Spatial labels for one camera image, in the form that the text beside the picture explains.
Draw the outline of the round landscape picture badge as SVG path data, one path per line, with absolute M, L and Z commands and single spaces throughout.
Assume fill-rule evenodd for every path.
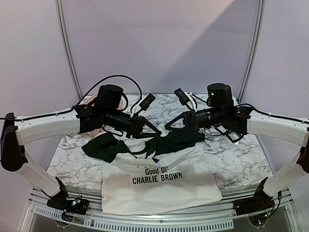
M 159 125 L 157 129 L 161 132 L 161 137 L 166 137 L 169 134 L 169 130 L 165 128 L 165 125 Z

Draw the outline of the white and green t-shirt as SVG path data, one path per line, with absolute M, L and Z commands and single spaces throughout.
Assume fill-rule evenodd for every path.
M 83 152 L 102 161 L 102 211 L 154 215 L 221 200 L 200 145 L 204 140 L 200 132 L 172 131 L 150 140 L 105 133 L 89 141 Z

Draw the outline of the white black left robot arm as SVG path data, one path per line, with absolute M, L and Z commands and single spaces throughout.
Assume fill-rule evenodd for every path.
M 65 185 L 46 168 L 34 160 L 27 148 L 34 151 L 39 141 L 50 142 L 52 137 L 63 134 L 90 132 L 104 126 L 124 132 L 130 138 L 149 138 L 161 135 L 151 122 L 139 115 L 126 114 L 117 109 L 95 110 L 91 106 L 78 105 L 58 113 L 31 117 L 6 115 L 0 138 L 0 162 L 2 167 L 17 173 L 38 187 L 47 196 L 47 206 L 65 213 L 85 215 L 89 201 L 70 197 Z

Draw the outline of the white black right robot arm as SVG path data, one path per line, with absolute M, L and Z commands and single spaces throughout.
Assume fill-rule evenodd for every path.
M 281 199 L 284 188 L 309 173 L 309 122 L 304 118 L 264 113 L 251 105 L 223 105 L 186 111 L 168 122 L 165 128 L 176 130 L 172 125 L 178 120 L 189 132 L 223 126 L 231 132 L 258 135 L 261 139 L 267 158 L 276 167 L 275 172 L 259 183 L 253 196 L 233 202 L 237 215 L 270 209 L 262 218 L 271 217 L 280 205 L 274 198 Z

